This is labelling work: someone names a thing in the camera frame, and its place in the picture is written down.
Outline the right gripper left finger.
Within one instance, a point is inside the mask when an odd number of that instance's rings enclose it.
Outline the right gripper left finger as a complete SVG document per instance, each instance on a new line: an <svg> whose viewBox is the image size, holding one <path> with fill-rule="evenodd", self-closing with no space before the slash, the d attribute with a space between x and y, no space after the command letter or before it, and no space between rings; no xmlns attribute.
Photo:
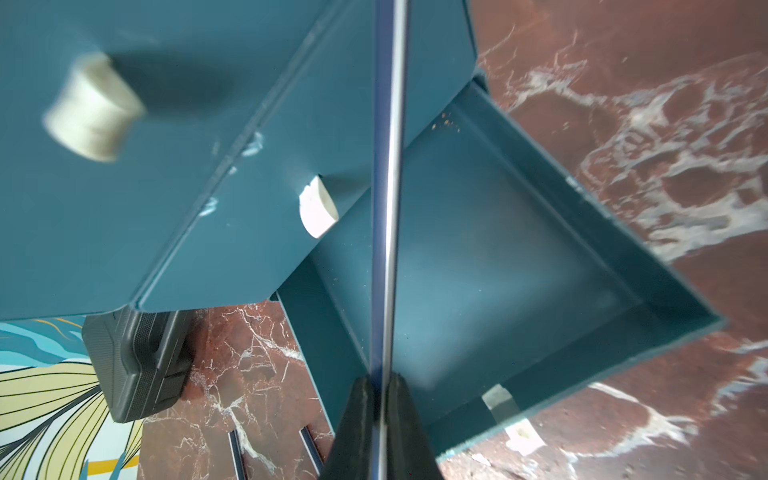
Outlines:
<svg viewBox="0 0 768 480"><path fill-rule="evenodd" d="M371 450L375 393L367 376L355 380L331 451L320 473L321 480L371 478Z"/></svg>

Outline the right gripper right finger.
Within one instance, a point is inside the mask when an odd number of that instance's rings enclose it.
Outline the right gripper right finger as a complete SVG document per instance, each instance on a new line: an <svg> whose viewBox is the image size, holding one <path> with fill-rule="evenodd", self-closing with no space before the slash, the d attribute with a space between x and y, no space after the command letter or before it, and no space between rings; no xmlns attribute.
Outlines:
<svg viewBox="0 0 768 480"><path fill-rule="evenodd" d="M391 375L387 388L386 427L387 479L444 479L410 389L398 373Z"/></svg>

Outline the teal bottom drawer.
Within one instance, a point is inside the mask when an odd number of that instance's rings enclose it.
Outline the teal bottom drawer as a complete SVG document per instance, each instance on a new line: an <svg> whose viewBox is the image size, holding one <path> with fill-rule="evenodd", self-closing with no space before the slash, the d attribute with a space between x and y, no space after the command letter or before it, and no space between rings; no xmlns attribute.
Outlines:
<svg viewBox="0 0 768 480"><path fill-rule="evenodd" d="M393 366L441 457L724 323L481 79L403 166Z"/></svg>

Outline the teal drawer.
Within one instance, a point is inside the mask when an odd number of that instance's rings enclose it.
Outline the teal drawer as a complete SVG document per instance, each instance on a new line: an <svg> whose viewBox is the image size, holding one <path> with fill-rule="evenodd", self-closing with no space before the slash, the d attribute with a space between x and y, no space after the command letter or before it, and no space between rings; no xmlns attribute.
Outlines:
<svg viewBox="0 0 768 480"><path fill-rule="evenodd" d="M267 299L316 246L300 199L340 214L471 79L463 1L322 1L142 288L146 312Z"/></svg>
<svg viewBox="0 0 768 480"><path fill-rule="evenodd" d="M393 366L441 457L724 323L481 79L403 166Z"/></svg>
<svg viewBox="0 0 768 480"><path fill-rule="evenodd" d="M3 2L2 318L127 304L320 2Z"/></svg>

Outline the teal top drawer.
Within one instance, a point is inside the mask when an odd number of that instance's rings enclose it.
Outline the teal top drawer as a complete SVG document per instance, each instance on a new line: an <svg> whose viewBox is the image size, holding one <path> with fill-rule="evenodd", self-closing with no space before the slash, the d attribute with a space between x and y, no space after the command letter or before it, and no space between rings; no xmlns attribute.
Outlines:
<svg viewBox="0 0 768 480"><path fill-rule="evenodd" d="M127 304L320 2L3 2L2 318Z"/></svg>

